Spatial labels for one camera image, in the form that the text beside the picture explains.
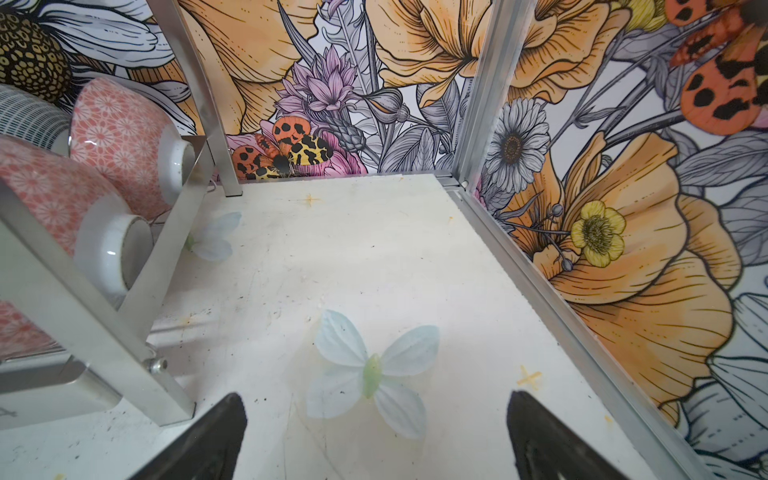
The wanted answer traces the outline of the dark blue petal bowl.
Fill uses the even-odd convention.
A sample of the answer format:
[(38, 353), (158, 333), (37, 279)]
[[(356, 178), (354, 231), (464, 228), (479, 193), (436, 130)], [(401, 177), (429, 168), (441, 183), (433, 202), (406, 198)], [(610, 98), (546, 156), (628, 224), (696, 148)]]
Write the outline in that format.
[(72, 117), (53, 104), (14, 86), (1, 85), (1, 133), (53, 153), (69, 156)]

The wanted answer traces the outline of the pink rimmed patterned bowl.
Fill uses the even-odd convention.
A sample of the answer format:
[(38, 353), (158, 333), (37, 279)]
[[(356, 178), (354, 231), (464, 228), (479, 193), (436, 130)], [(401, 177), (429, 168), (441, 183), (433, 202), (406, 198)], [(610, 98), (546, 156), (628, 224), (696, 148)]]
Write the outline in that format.
[(89, 81), (76, 99), (69, 157), (95, 168), (147, 220), (174, 206), (196, 161), (159, 106), (106, 78)]

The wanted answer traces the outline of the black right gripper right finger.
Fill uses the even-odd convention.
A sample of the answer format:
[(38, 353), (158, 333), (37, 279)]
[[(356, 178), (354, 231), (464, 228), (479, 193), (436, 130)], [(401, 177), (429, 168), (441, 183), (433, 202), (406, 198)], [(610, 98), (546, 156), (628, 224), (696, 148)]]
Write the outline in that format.
[(526, 391), (511, 393), (506, 425), (522, 480), (626, 479)]

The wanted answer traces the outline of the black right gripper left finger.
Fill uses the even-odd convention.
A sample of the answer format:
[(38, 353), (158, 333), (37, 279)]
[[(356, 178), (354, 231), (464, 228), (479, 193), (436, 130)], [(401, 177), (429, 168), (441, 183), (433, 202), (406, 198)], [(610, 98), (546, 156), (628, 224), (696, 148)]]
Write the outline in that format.
[(242, 398), (229, 393), (132, 479), (232, 479), (246, 427)]

